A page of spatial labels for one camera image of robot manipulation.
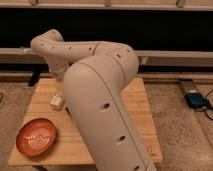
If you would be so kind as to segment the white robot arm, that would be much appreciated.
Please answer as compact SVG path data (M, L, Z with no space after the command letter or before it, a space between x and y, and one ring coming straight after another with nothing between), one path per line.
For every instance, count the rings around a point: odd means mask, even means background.
M52 29L30 46L63 82L65 102L98 171L157 171L121 98L139 67L129 45L66 42Z

